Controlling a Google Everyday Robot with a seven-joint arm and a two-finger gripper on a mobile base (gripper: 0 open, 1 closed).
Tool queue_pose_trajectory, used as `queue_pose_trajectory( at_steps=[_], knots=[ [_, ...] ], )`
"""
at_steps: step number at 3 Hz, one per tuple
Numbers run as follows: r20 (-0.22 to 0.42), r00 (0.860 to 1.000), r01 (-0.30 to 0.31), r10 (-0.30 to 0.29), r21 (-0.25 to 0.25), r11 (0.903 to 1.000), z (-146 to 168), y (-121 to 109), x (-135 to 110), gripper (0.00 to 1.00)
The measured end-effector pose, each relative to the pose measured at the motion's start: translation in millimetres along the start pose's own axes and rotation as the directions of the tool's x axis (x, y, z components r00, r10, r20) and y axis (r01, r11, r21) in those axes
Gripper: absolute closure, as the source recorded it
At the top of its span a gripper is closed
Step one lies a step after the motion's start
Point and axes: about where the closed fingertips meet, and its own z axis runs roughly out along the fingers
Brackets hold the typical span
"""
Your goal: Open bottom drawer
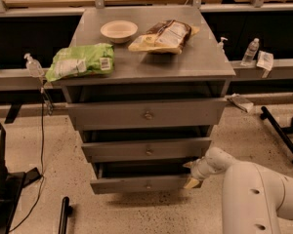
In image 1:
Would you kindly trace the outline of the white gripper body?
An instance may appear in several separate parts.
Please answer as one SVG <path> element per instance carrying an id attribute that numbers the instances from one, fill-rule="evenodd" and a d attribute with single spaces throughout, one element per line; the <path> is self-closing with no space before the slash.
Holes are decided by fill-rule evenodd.
<path id="1" fill-rule="evenodd" d="M 190 165 L 190 174 L 197 180 L 204 180 L 215 172 L 210 158 L 202 158 L 193 161 Z"/>

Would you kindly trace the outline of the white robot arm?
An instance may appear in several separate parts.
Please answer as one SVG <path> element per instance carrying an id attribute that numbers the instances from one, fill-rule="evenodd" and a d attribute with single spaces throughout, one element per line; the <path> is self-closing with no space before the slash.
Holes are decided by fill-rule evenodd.
<path id="1" fill-rule="evenodd" d="M 293 220 L 293 178 L 252 162 L 240 161 L 218 147 L 184 164 L 186 189 L 211 175 L 224 176 L 223 234 L 281 234 L 279 220 Z"/>

